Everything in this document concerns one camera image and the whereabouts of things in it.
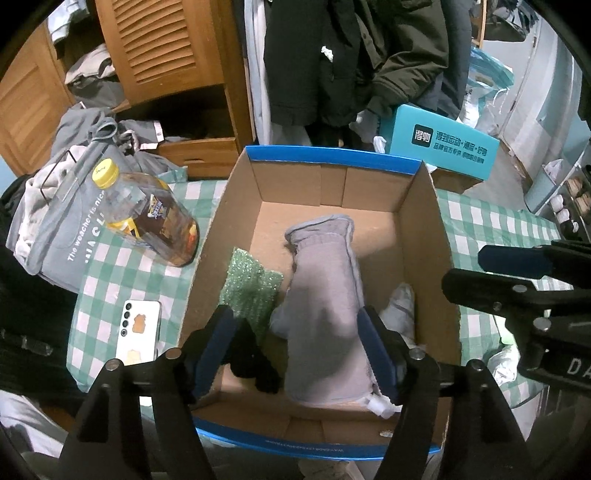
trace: smartphone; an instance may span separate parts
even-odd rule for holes
[[[158,356],[156,344],[160,335],[160,302],[127,300],[121,312],[117,352],[124,365],[151,362]],[[151,397],[140,397],[140,405],[152,405]]]

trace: teal shoe box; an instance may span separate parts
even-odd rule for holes
[[[499,141],[472,127],[412,105],[399,106],[392,118],[382,118],[380,136],[386,153],[486,180]]]

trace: plastic bottle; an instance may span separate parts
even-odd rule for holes
[[[199,227],[165,182],[147,173],[120,173],[110,158],[95,167],[92,180],[105,191],[100,206],[111,230],[176,267],[193,259]]]

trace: gray sock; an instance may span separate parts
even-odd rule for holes
[[[353,220],[330,215],[291,227],[295,272],[271,331],[288,340],[285,392],[310,405],[355,401],[372,391],[359,335],[363,292],[351,249]]]

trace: white sock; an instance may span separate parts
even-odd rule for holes
[[[398,332],[409,348],[414,342],[414,292],[408,283],[401,283],[392,293],[388,306],[379,314],[388,330]]]

